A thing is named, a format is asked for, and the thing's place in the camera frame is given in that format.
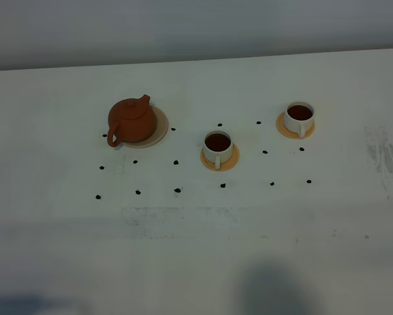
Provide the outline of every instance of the teapot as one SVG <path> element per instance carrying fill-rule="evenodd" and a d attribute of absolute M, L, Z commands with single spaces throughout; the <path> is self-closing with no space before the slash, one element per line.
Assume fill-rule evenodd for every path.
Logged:
<path fill-rule="evenodd" d="M 120 142 L 139 142 L 149 138 L 157 127 L 150 97 L 128 98 L 116 103 L 109 112 L 107 142 L 116 147 Z"/>

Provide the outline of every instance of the teapot saucer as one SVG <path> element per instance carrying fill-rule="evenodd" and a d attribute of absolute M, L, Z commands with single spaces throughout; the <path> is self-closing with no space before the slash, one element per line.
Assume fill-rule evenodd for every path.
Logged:
<path fill-rule="evenodd" d="M 122 142 L 124 146 L 128 146 L 130 148 L 147 148 L 149 146 L 153 146 L 162 138 L 164 138 L 169 128 L 169 120 L 167 119 L 167 116 L 164 114 L 164 112 L 159 108 L 152 107 L 152 110 L 154 111 L 155 117 L 157 118 L 157 127 L 155 128 L 154 133 L 143 141 Z"/>

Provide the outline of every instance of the smudge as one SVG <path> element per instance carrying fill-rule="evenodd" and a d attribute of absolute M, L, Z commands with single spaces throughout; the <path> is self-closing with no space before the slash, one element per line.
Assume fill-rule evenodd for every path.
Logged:
<path fill-rule="evenodd" d="M 380 176 L 388 199 L 393 200 L 393 144 L 388 140 L 386 128 L 366 127 L 365 141 L 368 163 Z"/>

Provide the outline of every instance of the white teacup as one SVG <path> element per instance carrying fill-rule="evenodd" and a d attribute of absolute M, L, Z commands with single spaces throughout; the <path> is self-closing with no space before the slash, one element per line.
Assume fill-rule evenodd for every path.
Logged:
<path fill-rule="evenodd" d="M 312 112 L 312 117 L 308 118 L 307 120 L 297 120 L 295 118 L 292 118 L 288 114 L 288 109 L 296 105 L 307 107 Z M 285 110 L 283 124 L 285 125 L 285 128 L 287 128 L 289 131 L 298 134 L 299 138 L 304 138 L 306 136 L 306 132 L 309 131 L 310 128 L 313 126 L 313 122 L 314 108 L 309 103 L 294 102 L 288 105 L 287 109 Z"/>
<path fill-rule="evenodd" d="M 211 135 L 224 135 L 230 140 L 230 145 L 223 151 L 214 151 L 207 147 L 205 141 Z M 221 169 L 221 163 L 227 162 L 233 155 L 233 141 L 228 133 L 224 131 L 211 131 L 203 139 L 203 155 L 205 159 L 215 164 L 215 169 Z"/>

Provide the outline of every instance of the white wall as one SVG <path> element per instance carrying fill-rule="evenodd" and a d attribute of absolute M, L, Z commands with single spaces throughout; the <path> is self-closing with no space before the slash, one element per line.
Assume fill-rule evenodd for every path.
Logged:
<path fill-rule="evenodd" d="M 0 0 L 0 70 L 393 47 L 393 0 Z"/>

